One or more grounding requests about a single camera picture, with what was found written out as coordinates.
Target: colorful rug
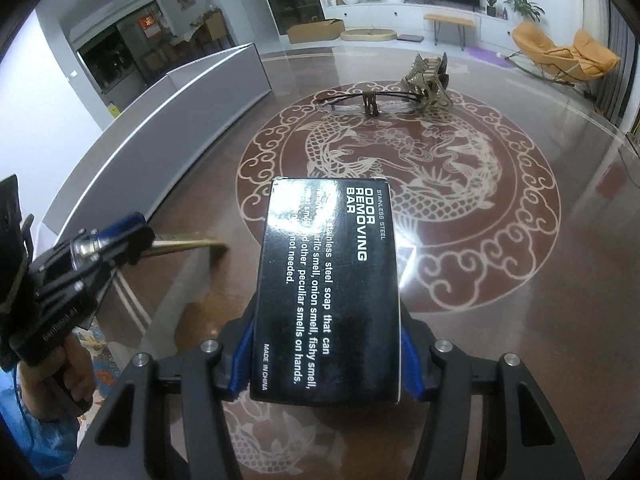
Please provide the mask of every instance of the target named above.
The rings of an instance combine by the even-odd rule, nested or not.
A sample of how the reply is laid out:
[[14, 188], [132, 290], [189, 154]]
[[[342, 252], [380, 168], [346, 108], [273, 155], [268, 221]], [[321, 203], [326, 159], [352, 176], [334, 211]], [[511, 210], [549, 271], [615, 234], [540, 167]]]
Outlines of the colorful rug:
[[466, 51], [471, 57], [475, 57], [480, 61], [485, 61], [493, 65], [501, 66], [503, 68], [513, 68], [513, 65], [505, 60], [503, 57], [499, 57], [497, 52], [493, 50], [487, 50], [480, 48], [479, 46], [469, 46]]
[[95, 319], [91, 323], [89, 330], [76, 328], [78, 339], [82, 343], [94, 361], [94, 373], [97, 388], [94, 393], [94, 405], [84, 415], [79, 417], [80, 430], [78, 431], [78, 446], [85, 436], [89, 426], [95, 418], [95, 414], [104, 404], [104, 399], [109, 395], [111, 388], [120, 376], [120, 369], [113, 360], [111, 352], [107, 348], [107, 341], [104, 333], [98, 327]]

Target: circular pattern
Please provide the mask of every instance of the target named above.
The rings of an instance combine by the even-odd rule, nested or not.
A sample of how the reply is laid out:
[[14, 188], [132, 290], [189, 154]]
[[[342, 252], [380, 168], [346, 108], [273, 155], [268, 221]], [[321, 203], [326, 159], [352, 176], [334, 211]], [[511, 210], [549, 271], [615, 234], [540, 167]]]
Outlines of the circular pattern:
[[318, 102], [365, 89], [401, 90], [367, 82], [318, 92], [255, 135], [237, 177], [240, 213], [255, 239], [275, 176], [384, 176], [411, 310], [479, 306], [531, 279], [560, 226], [556, 180], [535, 143], [498, 110], [455, 91], [450, 108], [411, 110], [379, 96], [376, 118], [361, 105], [345, 111]]

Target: screw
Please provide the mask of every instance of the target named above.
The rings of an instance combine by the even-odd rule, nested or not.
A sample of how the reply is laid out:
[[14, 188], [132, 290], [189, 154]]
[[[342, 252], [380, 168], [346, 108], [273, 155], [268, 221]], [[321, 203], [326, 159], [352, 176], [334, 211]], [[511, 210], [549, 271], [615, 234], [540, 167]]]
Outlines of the screw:
[[220, 344], [215, 339], [207, 339], [200, 344], [200, 350], [207, 354], [211, 354], [218, 350]]
[[446, 339], [438, 339], [434, 346], [438, 352], [442, 352], [443, 354], [453, 350], [451, 341], [447, 341]]
[[143, 367], [149, 362], [149, 354], [145, 354], [144, 352], [141, 352], [140, 354], [135, 354], [131, 362], [137, 368]]
[[505, 354], [504, 362], [509, 366], [518, 366], [520, 364], [520, 358], [516, 354]]

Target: blue gripper pad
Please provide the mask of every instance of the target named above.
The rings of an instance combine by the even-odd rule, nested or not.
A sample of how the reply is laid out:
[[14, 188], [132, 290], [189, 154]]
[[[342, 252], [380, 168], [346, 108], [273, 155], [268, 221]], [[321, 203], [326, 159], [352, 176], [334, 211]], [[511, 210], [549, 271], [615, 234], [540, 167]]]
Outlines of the blue gripper pad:
[[402, 389], [415, 400], [422, 400], [426, 388], [422, 382], [420, 356], [404, 327], [402, 327], [400, 338], [402, 345]]
[[254, 346], [254, 319], [246, 327], [240, 344], [233, 356], [231, 365], [231, 380], [229, 381], [228, 394], [237, 398], [249, 385], [251, 377], [251, 356]]

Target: cardboard box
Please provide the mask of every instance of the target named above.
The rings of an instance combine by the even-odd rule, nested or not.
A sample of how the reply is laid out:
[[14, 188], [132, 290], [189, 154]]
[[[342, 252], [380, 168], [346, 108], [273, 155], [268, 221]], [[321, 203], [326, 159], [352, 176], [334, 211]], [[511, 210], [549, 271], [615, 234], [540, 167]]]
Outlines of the cardboard box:
[[251, 396], [398, 402], [400, 313], [386, 180], [276, 178], [258, 272]]
[[324, 20], [294, 25], [287, 31], [287, 36], [289, 43], [294, 44], [337, 40], [342, 32], [344, 32], [343, 20]]

